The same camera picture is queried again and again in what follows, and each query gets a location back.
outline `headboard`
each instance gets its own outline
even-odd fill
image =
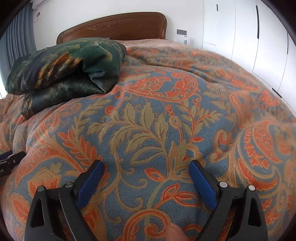
[[[57,44],[87,37],[114,40],[164,39],[166,17],[159,12],[130,12],[94,19],[59,34]]]

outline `silver screw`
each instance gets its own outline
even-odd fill
[[[255,191],[255,187],[253,185],[249,185],[249,190]]]
[[[71,188],[72,186],[73,186],[73,182],[67,182],[65,184],[65,187],[67,187],[67,188]]]
[[[226,182],[220,182],[220,187],[226,188],[228,184]]]
[[[42,192],[43,190],[44,190],[44,186],[39,186],[38,188],[37,188],[37,190],[38,190],[38,192]]]

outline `air conditioner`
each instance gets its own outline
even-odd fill
[[[47,2],[48,0],[32,0],[31,2],[33,3],[33,10],[38,9],[42,4],[44,4],[45,2]]]

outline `blue-gray curtain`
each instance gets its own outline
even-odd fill
[[[0,40],[0,72],[4,86],[13,63],[35,51],[32,3],[29,3],[14,18]]]

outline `bed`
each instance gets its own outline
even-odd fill
[[[98,240],[163,240],[170,221],[194,240],[210,215],[188,175],[194,159],[219,181],[254,185],[269,240],[284,233],[296,211],[295,116],[231,60],[165,40],[165,30],[165,16],[155,12],[75,26],[57,44],[104,37],[126,46],[110,93],[73,99],[29,120],[20,114],[23,96],[0,100],[0,153],[27,153],[0,190],[15,241],[23,240],[37,187],[74,181],[95,159],[105,173],[81,212]],[[65,234],[72,240],[66,226]]]

